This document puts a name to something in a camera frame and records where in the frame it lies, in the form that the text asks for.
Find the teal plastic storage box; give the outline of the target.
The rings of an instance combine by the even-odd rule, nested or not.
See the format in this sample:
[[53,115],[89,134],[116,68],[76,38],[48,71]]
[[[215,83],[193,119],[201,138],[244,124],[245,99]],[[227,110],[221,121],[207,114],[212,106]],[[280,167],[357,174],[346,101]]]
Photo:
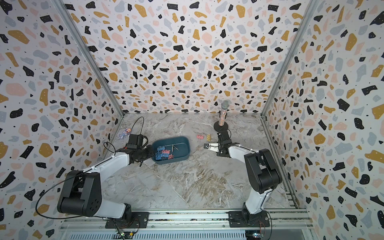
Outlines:
[[152,148],[152,160],[158,165],[185,161],[191,154],[189,139],[184,136],[157,140]]

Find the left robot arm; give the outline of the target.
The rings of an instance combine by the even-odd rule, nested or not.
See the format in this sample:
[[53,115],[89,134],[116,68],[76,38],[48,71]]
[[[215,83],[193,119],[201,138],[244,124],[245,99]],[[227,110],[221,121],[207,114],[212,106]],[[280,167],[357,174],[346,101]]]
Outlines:
[[105,180],[131,164],[143,164],[154,155],[148,137],[142,133],[130,133],[127,137],[128,142],[120,149],[110,142],[104,142],[104,148],[111,152],[110,157],[84,170],[70,171],[63,181],[51,187],[53,190],[59,185],[63,186],[57,210],[65,214],[65,220],[97,217],[128,223],[132,221],[130,205],[105,200],[102,196],[102,183]]

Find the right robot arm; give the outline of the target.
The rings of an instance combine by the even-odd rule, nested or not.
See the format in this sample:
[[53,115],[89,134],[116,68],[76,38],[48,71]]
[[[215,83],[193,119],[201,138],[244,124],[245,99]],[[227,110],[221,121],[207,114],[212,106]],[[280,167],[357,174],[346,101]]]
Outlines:
[[264,204],[272,191],[282,182],[277,163],[270,150],[253,150],[234,143],[227,131],[218,133],[217,156],[232,158],[246,165],[252,187],[242,209],[242,221],[246,225],[260,223],[268,217]]

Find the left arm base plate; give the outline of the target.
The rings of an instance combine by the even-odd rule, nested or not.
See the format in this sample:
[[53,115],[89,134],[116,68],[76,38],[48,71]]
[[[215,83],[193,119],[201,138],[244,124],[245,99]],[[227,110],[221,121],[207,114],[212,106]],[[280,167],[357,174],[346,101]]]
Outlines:
[[145,229],[148,224],[149,212],[132,212],[120,219],[108,218],[106,229]]

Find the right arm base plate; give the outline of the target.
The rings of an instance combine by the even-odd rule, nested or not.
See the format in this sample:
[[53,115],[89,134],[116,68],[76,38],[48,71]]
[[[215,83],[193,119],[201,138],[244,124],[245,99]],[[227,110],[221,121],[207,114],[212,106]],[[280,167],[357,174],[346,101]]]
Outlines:
[[270,218],[267,211],[251,215],[246,209],[228,212],[231,228],[269,227]]

